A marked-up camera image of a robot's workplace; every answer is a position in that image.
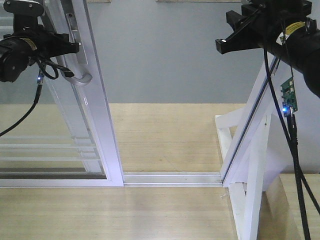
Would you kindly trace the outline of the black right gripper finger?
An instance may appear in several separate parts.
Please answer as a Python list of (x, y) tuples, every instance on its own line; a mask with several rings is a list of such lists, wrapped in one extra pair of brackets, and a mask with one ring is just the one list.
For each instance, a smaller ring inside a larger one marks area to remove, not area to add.
[(254, 15), (255, 13), (252, 13), (248, 16), (243, 16), (233, 10), (230, 10), (226, 13), (226, 22), (234, 31), (240, 31), (248, 28)]
[(250, 24), (230, 24), (233, 33), (225, 39), (216, 39), (216, 49), (221, 54), (261, 48), (263, 31)]

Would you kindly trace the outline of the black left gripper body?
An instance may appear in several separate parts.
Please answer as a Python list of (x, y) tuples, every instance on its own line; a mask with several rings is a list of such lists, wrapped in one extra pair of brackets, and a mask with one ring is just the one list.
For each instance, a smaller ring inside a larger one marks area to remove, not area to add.
[(45, 29), (34, 16), (15, 14), (12, 37), (25, 41), (32, 51), (43, 57), (51, 58), (69, 53), (69, 42), (65, 35)]

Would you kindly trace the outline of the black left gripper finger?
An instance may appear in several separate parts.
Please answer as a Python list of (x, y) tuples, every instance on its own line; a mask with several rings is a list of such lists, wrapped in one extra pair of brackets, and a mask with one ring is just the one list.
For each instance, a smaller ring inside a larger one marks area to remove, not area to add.
[(66, 47), (66, 54), (76, 54), (80, 51), (80, 45), (78, 42), (69, 42)]

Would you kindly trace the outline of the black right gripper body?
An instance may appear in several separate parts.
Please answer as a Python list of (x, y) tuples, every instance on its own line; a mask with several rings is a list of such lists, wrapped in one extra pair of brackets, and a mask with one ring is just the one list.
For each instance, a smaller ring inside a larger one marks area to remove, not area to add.
[(249, 0), (241, 6), (243, 49), (312, 49), (313, 3), (309, 0)]

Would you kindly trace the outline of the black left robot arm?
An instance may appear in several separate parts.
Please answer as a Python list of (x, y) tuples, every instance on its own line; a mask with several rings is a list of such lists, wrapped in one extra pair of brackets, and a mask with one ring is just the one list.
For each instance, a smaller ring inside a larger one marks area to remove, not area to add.
[(15, 82), (28, 66), (35, 63), (49, 79), (57, 79), (58, 70), (71, 78), (74, 73), (51, 58), (79, 51), (79, 43), (69, 42), (67, 33), (47, 30), (38, 23), (37, 16), (15, 14), (13, 33), (4, 35), (0, 41), (0, 81)]

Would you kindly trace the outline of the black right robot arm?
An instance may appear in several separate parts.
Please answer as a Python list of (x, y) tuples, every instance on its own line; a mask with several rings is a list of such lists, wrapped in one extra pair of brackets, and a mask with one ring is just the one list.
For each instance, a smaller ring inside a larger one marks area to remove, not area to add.
[(309, 90), (319, 96), (320, 30), (311, 12), (309, 0), (251, 0), (241, 6), (241, 13), (226, 13), (233, 33), (216, 39), (216, 49), (226, 54), (265, 48), (302, 73)]

